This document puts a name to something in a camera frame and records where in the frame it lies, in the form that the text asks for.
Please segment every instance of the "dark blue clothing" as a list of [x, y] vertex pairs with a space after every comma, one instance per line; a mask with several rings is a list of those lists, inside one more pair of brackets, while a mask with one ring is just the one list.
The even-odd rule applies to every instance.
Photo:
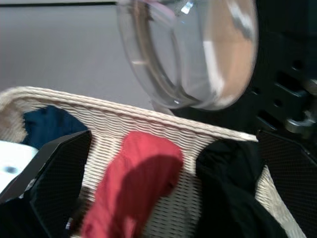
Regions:
[[54, 106], [25, 113], [24, 122], [28, 134], [22, 144], [37, 149], [61, 136], [87, 130], [87, 127], [77, 118]]

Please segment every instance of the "red cloth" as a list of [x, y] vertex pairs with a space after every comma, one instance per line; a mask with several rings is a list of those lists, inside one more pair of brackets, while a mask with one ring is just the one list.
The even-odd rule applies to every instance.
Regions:
[[82, 237], [139, 237], [157, 200], [176, 186], [182, 166], [182, 152], [171, 141], [129, 133], [98, 185]]

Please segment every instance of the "black cloth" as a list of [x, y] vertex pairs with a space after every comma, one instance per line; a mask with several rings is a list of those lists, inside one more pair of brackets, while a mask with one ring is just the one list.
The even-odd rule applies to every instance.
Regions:
[[196, 160], [202, 215], [195, 237], [284, 238], [285, 230], [254, 198], [264, 164], [255, 142], [220, 140]]
[[88, 130], [77, 118], [63, 109], [47, 106], [24, 114], [27, 136], [22, 144], [40, 149], [44, 144], [65, 135]]

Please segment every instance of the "white object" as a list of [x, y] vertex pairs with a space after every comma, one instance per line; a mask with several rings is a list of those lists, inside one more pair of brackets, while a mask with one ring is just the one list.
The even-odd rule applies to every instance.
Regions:
[[31, 162], [38, 150], [34, 147], [0, 141], [0, 193]]

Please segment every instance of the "clothes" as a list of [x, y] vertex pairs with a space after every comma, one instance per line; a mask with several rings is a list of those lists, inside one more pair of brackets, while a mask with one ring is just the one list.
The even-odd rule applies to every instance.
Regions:
[[169, 140], [129, 133], [98, 185], [82, 237], [139, 237], [157, 200], [175, 188], [182, 166], [181, 150]]
[[63, 109], [47, 106], [24, 114], [27, 136], [22, 144], [40, 149], [44, 144], [64, 135], [88, 130], [77, 118]]
[[287, 237], [254, 198], [263, 167], [255, 142], [220, 140], [200, 153], [196, 175], [202, 180], [202, 215], [195, 237]]

